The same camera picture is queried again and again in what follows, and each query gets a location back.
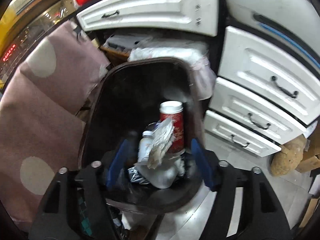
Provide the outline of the white red paper wrapper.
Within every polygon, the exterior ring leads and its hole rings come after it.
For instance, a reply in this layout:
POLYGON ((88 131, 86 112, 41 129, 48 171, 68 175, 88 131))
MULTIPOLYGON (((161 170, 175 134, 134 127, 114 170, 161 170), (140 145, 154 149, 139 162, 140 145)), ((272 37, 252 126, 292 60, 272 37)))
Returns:
POLYGON ((162 160, 174 141, 174 124, 172 118, 163 120, 153 131, 153 141, 148 156, 147 167, 155 169, 161 165, 162 160))

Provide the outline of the dark brown trash bin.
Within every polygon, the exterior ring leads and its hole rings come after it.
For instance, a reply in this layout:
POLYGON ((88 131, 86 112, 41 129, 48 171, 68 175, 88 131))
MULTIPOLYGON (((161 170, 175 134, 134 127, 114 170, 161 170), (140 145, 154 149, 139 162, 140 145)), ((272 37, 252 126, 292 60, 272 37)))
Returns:
POLYGON ((194 77, 187 63, 173 57, 120 64, 103 79, 94 98, 81 139, 79 165, 87 167, 115 152, 126 139, 129 155, 114 187, 107 192, 110 206, 154 215, 170 213, 185 206, 196 195, 202 179, 193 166, 171 187, 157 189, 133 184, 128 169, 134 165, 143 131, 160 119, 160 104, 183 104, 184 146, 203 138, 202 107, 197 99, 194 77))

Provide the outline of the green argyle cloth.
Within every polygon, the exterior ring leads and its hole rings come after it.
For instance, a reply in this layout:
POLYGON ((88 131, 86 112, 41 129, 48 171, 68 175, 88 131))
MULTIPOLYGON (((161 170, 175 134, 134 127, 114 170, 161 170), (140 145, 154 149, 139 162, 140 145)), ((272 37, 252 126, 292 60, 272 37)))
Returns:
POLYGON ((92 237, 93 233, 92 233, 91 224, 89 222, 89 218, 87 214, 87 205, 83 196, 78 197, 78 205, 79 205, 81 229, 84 234, 92 237))

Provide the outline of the brown burlap sack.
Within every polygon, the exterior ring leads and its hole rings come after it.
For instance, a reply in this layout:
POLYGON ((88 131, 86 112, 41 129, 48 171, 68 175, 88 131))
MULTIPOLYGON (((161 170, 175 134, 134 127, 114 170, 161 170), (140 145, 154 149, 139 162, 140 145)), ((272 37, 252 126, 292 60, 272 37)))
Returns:
POLYGON ((301 134, 284 145, 280 145, 281 151, 277 152, 271 161, 272 176, 284 176, 295 170, 303 159, 306 142, 307 139, 301 134))

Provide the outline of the pink polka dot tablecloth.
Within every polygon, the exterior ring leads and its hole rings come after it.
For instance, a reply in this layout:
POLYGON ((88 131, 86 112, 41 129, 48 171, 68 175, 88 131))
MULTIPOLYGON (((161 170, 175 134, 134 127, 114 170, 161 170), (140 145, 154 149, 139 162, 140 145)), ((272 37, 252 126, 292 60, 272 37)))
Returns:
POLYGON ((1 202, 28 231, 57 170, 74 170, 85 123, 78 111, 107 73, 109 61, 67 21, 18 66, 1 98, 1 202))

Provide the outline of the black and white carton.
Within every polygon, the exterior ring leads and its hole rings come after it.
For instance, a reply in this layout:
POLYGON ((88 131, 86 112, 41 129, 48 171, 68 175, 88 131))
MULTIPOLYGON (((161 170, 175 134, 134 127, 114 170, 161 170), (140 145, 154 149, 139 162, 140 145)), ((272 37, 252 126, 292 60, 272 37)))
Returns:
POLYGON ((128 171, 129 179, 131 183, 140 184, 140 185, 148 185, 150 183, 146 178, 144 178, 139 173, 139 171, 135 166, 129 168, 127 171, 128 171))

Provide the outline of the white bottom drawer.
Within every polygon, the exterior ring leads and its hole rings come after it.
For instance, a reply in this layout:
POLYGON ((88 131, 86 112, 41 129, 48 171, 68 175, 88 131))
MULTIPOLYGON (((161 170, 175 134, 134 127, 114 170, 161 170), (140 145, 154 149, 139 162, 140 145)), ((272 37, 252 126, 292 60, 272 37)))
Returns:
POLYGON ((204 128, 210 134, 260 157, 281 151, 280 146, 210 110, 206 111, 204 128))

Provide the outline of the white middle drawer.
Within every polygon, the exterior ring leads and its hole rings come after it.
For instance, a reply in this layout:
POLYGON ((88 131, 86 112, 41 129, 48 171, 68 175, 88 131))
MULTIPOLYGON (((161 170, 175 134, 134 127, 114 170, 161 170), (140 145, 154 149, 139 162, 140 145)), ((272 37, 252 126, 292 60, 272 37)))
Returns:
POLYGON ((306 132, 274 104, 221 77, 215 81, 209 107, 281 145, 306 132))

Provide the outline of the small white drink bottle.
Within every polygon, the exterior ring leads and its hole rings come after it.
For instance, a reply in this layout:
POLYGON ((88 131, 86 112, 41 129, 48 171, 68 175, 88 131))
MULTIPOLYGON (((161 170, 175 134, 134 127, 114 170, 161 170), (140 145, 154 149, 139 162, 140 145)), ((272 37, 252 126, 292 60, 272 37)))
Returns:
POLYGON ((139 142, 138 162, 146 161, 153 145, 153 131, 144 131, 139 142))

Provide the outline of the red can white lid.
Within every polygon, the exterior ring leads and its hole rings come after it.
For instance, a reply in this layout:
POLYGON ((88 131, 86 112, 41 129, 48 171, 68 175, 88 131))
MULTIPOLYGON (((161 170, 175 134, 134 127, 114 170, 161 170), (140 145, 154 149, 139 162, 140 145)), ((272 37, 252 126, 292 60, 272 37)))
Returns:
POLYGON ((178 156, 185 152, 183 104, 180 101, 166 101, 160 104, 160 120, 171 118, 174 126, 174 141, 169 149, 172 156, 178 156))

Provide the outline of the white top right drawer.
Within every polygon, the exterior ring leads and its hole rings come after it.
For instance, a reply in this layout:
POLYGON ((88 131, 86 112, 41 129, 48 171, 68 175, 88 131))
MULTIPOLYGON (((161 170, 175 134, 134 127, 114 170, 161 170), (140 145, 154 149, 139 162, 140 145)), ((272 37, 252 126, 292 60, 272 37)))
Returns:
POLYGON ((265 39, 228 26, 219 75, 274 102, 309 125, 319 117, 319 79, 265 39))

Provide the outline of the white plastic bag roll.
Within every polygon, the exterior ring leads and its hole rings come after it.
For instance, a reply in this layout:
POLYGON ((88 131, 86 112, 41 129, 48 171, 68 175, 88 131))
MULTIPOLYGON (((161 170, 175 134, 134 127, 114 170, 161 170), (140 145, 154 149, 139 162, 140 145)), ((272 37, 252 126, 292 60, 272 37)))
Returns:
POLYGON ((194 77, 199 100, 213 94, 216 74, 210 67, 208 45, 189 40, 155 39, 139 42, 130 52, 129 61, 173 57, 187 63, 194 77))

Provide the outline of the white long drawer front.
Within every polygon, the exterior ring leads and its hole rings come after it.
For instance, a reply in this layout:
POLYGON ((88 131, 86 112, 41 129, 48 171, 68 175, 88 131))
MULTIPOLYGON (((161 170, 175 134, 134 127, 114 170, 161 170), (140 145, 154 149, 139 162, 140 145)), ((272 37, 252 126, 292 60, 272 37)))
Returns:
POLYGON ((77 13, 84 31, 163 28, 216 36, 219 0, 101 0, 77 13))

